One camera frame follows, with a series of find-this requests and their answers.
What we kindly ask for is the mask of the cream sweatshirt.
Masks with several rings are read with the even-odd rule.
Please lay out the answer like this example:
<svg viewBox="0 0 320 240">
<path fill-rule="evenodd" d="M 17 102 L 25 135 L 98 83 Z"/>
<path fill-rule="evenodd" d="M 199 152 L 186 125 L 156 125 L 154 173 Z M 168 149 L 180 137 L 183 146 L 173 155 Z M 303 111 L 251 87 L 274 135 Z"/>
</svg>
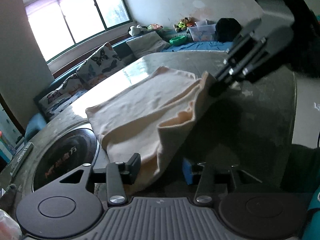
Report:
<svg viewBox="0 0 320 240">
<path fill-rule="evenodd" d="M 133 194 L 154 183 L 208 108 L 215 102 L 209 91 L 217 80 L 208 72 L 161 66 L 146 79 L 107 102 L 86 109 L 100 145 L 110 162 L 126 162 L 134 153 L 141 167 Z"/>
</svg>

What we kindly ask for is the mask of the black backpack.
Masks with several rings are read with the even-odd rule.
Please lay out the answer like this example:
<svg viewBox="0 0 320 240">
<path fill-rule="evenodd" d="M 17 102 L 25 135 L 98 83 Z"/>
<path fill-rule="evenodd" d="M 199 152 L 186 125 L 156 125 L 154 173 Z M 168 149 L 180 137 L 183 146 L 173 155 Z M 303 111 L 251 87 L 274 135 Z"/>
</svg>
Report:
<svg viewBox="0 0 320 240">
<path fill-rule="evenodd" d="M 242 30 L 241 24 L 234 18 L 221 18 L 216 24 L 216 40 L 232 42 Z"/>
</svg>

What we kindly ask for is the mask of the clear plastic storage box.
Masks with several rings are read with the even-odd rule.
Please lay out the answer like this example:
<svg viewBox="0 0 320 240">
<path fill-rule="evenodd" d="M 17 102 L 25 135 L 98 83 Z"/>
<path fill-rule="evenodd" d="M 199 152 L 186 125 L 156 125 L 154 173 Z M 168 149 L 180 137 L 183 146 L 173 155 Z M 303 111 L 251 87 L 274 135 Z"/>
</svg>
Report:
<svg viewBox="0 0 320 240">
<path fill-rule="evenodd" d="M 188 27 L 194 42 L 209 42 L 215 40 L 216 23 Z"/>
</svg>

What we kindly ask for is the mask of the small plush toys group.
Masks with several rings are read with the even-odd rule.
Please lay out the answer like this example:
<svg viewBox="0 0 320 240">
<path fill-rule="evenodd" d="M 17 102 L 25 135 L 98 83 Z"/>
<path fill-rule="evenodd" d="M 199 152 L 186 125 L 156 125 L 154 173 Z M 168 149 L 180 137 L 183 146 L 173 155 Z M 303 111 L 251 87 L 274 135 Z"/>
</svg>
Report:
<svg viewBox="0 0 320 240">
<path fill-rule="evenodd" d="M 190 27 L 194 27 L 195 22 L 192 17 L 185 17 L 178 22 L 178 24 L 174 25 L 174 29 L 177 33 L 181 31 L 186 31 Z"/>
</svg>

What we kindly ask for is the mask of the green plastic bowl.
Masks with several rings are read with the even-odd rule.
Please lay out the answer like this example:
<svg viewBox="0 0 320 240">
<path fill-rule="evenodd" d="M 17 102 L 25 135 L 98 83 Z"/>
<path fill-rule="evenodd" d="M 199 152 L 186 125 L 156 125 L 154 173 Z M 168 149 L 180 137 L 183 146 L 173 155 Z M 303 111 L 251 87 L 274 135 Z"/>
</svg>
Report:
<svg viewBox="0 0 320 240">
<path fill-rule="evenodd" d="M 176 36 L 176 37 L 171 38 L 169 40 L 169 43 L 172 46 L 178 47 L 178 46 L 185 44 L 187 41 L 188 41 L 188 38 L 186 36 Z"/>
</svg>

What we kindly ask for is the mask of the round black induction cooker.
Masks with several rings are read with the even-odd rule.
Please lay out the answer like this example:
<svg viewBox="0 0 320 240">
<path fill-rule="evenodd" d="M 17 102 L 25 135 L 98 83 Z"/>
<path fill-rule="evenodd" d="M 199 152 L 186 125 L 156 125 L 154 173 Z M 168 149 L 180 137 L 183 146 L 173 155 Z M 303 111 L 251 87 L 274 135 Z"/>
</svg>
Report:
<svg viewBox="0 0 320 240">
<path fill-rule="evenodd" d="M 48 148 L 41 158 L 33 177 L 33 190 L 63 176 L 85 163 L 93 163 L 98 142 L 89 128 L 68 132 Z"/>
</svg>

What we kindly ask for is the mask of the grey square pillow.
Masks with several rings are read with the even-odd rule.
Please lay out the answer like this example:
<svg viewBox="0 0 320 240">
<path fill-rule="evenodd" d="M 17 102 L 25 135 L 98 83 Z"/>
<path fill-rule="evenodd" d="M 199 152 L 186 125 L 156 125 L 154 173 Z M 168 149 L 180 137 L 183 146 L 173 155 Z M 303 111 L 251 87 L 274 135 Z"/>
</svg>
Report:
<svg viewBox="0 0 320 240">
<path fill-rule="evenodd" d="M 152 53 L 161 52 L 171 46 L 170 43 L 163 40 L 155 31 L 130 39 L 126 41 L 126 44 L 137 59 Z"/>
</svg>

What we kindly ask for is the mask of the small butterfly pillow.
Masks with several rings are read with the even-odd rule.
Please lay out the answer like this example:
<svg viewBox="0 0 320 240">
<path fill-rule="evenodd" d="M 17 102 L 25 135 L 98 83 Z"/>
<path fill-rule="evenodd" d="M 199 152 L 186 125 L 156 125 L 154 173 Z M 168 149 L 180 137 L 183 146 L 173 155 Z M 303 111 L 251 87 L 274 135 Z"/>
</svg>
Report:
<svg viewBox="0 0 320 240">
<path fill-rule="evenodd" d="M 80 77 L 72 74 L 57 89 L 42 97 L 39 104 L 44 116 L 50 121 L 86 92 Z"/>
</svg>

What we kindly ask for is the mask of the panda plush toy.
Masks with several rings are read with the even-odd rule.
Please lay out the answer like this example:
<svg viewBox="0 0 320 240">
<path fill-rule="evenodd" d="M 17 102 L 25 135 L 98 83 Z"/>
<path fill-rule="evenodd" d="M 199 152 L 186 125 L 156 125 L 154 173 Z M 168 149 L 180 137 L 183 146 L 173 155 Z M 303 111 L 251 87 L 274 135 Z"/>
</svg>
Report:
<svg viewBox="0 0 320 240">
<path fill-rule="evenodd" d="M 139 36 L 148 32 L 148 28 L 146 26 L 131 26 L 128 29 L 128 33 L 131 37 Z"/>
</svg>

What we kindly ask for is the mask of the grey remote control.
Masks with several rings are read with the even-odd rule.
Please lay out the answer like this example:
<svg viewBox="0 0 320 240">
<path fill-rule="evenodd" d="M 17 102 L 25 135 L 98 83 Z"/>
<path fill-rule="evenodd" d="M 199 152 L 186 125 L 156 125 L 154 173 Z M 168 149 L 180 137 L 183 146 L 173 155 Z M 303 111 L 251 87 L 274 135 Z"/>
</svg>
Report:
<svg viewBox="0 0 320 240">
<path fill-rule="evenodd" d="M 23 148 L 21 153 L 18 155 L 16 162 L 12 166 L 12 170 L 10 172 L 10 175 L 12 178 L 14 178 L 14 176 L 16 176 L 16 174 L 19 171 L 20 167 L 22 166 L 23 162 L 25 161 L 27 156 L 32 152 L 33 148 L 34 148 L 34 144 L 32 142 L 28 142 L 25 145 L 25 147 Z"/>
</svg>

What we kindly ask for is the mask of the blue corner sofa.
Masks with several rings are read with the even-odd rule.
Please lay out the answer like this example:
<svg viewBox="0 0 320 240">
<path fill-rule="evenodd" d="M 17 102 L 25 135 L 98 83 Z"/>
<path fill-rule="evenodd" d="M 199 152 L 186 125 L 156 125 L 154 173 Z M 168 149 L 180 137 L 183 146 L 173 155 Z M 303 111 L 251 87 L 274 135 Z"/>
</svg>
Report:
<svg viewBox="0 0 320 240">
<path fill-rule="evenodd" d="M 188 50 L 208 50 L 208 51 L 227 51 L 231 48 L 232 42 L 218 42 L 218 41 L 200 41 L 194 42 L 191 38 L 190 34 L 185 35 L 187 40 L 184 44 L 179 46 L 169 46 L 167 49 L 162 49 L 162 52 L 176 52 L 176 51 L 188 51 Z M 136 56 L 134 55 L 133 51 L 126 43 L 127 41 L 131 40 L 131 38 L 126 38 L 118 43 L 115 41 L 112 42 L 112 48 L 116 51 L 118 56 L 120 56 L 121 61 L 124 65 L 129 65 L 137 60 Z M 35 96 L 34 102 L 39 109 L 39 113 L 35 114 L 30 120 L 27 125 L 25 131 L 25 140 L 29 141 L 33 136 L 35 136 L 41 129 L 46 126 L 49 122 L 49 118 L 42 109 L 40 105 L 40 99 L 44 97 L 46 94 L 52 92 L 53 90 L 57 89 L 65 79 L 72 76 L 76 73 L 76 71 L 85 63 L 84 56 L 76 59 L 74 62 L 71 63 L 72 67 L 68 69 L 66 72 L 58 76 L 45 90 L 43 90 L 39 95 Z"/>
</svg>

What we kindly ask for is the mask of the large butterfly pillow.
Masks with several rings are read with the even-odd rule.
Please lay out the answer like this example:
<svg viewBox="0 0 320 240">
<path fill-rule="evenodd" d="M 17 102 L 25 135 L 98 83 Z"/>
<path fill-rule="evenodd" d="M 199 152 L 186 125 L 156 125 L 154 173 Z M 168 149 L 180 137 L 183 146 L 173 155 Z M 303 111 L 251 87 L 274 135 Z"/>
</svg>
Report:
<svg viewBox="0 0 320 240">
<path fill-rule="evenodd" d="M 76 70 L 87 87 L 92 88 L 125 67 L 109 42 L 95 51 Z"/>
</svg>

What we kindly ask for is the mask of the window with green frame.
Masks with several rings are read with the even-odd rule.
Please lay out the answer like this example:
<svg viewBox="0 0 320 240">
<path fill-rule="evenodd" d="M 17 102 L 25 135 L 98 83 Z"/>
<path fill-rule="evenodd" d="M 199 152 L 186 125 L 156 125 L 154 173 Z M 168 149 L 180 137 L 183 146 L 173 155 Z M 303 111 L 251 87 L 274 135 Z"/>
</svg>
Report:
<svg viewBox="0 0 320 240">
<path fill-rule="evenodd" d="M 52 61 L 78 44 L 131 22 L 123 0 L 23 0 L 40 51 Z"/>
</svg>

